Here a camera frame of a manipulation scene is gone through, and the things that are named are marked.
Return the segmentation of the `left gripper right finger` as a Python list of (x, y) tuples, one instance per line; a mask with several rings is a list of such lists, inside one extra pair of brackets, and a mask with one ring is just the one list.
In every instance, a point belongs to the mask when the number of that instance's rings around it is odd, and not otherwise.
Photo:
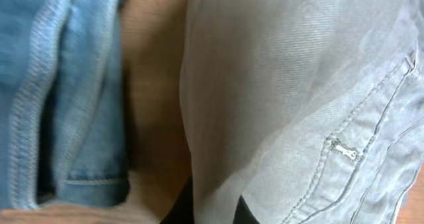
[(233, 224), (259, 224), (250, 212), (248, 205), (242, 196), (240, 196), (237, 203)]

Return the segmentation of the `grey shorts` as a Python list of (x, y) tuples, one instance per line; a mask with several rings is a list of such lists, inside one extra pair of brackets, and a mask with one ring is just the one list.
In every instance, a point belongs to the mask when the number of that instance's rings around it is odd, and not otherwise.
[(423, 163), (423, 0), (189, 0), (196, 223), (394, 223)]

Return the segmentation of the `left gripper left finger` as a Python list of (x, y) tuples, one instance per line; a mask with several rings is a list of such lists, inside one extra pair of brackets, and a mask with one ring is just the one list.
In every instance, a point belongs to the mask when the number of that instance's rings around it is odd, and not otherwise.
[(190, 177), (160, 224), (193, 224), (193, 179)]

